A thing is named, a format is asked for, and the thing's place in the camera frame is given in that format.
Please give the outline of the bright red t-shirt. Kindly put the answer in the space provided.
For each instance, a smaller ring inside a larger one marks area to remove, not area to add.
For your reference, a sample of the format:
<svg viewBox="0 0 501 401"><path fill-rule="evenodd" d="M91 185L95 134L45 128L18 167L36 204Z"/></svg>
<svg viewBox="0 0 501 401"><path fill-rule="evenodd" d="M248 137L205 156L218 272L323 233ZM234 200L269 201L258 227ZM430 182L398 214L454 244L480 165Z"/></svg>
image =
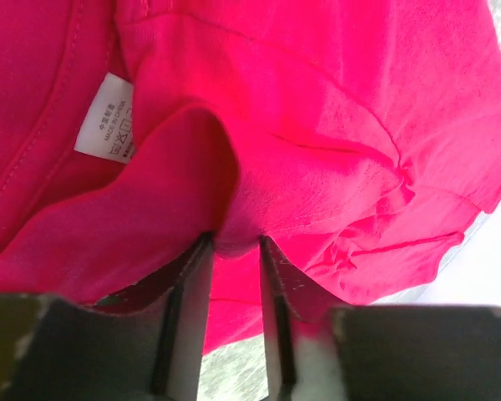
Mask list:
<svg viewBox="0 0 501 401"><path fill-rule="evenodd" d="M93 304L205 232L205 351L262 330L258 241L351 304L501 201L485 1L0 1L0 292Z"/></svg>

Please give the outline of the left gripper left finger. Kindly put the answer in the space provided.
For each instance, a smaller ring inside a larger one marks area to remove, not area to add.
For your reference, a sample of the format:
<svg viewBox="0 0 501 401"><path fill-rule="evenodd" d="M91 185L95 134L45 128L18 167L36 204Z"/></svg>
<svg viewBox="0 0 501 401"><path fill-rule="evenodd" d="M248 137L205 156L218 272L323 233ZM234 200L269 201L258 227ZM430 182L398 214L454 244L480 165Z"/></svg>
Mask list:
<svg viewBox="0 0 501 401"><path fill-rule="evenodd" d="M108 353L87 400L197 398L213 270L211 236L89 311Z"/></svg>

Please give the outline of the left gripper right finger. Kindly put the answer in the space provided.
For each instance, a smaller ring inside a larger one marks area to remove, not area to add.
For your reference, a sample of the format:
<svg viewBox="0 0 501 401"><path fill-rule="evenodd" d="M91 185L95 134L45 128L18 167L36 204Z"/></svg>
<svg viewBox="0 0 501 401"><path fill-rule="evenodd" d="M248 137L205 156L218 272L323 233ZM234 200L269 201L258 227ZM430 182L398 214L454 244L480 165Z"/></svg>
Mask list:
<svg viewBox="0 0 501 401"><path fill-rule="evenodd" d="M269 236L260 239L261 301L269 400L293 400L303 383L302 342L313 340L332 294L295 266Z"/></svg>

